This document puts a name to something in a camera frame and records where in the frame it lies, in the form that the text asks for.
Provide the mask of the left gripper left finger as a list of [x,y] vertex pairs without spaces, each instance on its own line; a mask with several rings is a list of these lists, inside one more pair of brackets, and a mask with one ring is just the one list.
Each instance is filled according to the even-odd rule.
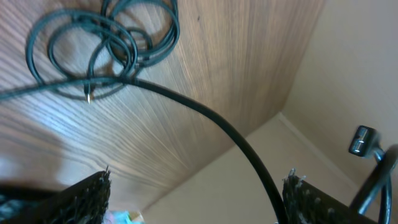
[[1,186],[1,223],[102,223],[111,193],[103,170],[61,191]]

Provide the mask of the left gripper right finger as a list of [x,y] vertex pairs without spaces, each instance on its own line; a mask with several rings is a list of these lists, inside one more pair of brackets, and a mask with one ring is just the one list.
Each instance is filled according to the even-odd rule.
[[282,197],[287,217],[294,224],[376,224],[295,175],[283,179]]

